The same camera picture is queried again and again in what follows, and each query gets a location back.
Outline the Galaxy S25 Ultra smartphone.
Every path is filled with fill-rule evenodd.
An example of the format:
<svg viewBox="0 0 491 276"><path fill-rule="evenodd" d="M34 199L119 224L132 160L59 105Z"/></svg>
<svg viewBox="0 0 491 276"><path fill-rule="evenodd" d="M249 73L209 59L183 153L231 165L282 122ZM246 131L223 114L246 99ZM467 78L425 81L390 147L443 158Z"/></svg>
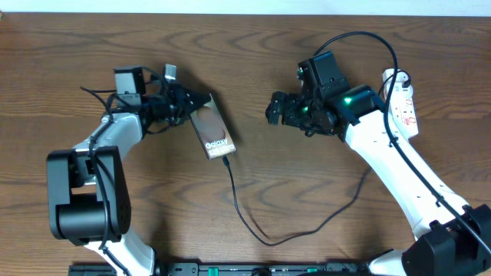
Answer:
<svg viewBox="0 0 491 276"><path fill-rule="evenodd" d="M190 119L207 159L211 160L234 153L237 149L212 94L209 96L210 101L193 111Z"/></svg>

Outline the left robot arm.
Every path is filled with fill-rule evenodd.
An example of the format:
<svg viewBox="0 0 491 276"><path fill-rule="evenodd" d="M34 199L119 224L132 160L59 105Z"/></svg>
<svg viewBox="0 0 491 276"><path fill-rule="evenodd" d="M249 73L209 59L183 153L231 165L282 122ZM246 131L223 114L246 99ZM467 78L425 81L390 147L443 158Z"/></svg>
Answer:
<svg viewBox="0 0 491 276"><path fill-rule="evenodd" d="M98 253L103 264L73 264L70 275L166 275L153 248L131 228L131 204L122 161L153 123L176 127L211 97L182 86L176 66L162 73L144 66L114 69L116 87L101 99L98 128L46 160L49 225L56 239Z"/></svg>

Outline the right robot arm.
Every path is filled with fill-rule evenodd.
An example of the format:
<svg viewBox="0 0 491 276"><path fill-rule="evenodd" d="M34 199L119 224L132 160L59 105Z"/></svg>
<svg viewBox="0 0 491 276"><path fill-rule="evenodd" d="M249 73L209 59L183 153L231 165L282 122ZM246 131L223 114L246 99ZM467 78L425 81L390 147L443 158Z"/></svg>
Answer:
<svg viewBox="0 0 491 276"><path fill-rule="evenodd" d="M349 86L331 52L298 65L299 94L277 91L265 115L306 136L338 136L379 176L415 242L368 261L374 275L477 275L490 268L490 208L473 208L424 162L368 85Z"/></svg>

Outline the white power strip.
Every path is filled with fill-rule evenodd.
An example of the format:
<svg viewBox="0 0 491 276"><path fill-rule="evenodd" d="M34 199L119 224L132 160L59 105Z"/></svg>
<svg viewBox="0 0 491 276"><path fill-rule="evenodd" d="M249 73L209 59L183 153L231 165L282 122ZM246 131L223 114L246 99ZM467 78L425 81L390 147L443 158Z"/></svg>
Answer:
<svg viewBox="0 0 491 276"><path fill-rule="evenodd" d="M399 133L406 140L419 133L413 94L414 89L411 85L410 75L406 71L399 69L390 99L389 111Z"/></svg>

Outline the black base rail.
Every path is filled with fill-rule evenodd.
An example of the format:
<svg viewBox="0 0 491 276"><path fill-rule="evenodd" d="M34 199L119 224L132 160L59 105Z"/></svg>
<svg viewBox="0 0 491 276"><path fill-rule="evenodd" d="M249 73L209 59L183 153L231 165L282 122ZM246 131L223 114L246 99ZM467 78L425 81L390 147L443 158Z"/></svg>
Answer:
<svg viewBox="0 0 491 276"><path fill-rule="evenodd" d="M292 276L292 275L371 275L364 264L197 264L174 263L163 270L169 276Z"/></svg>

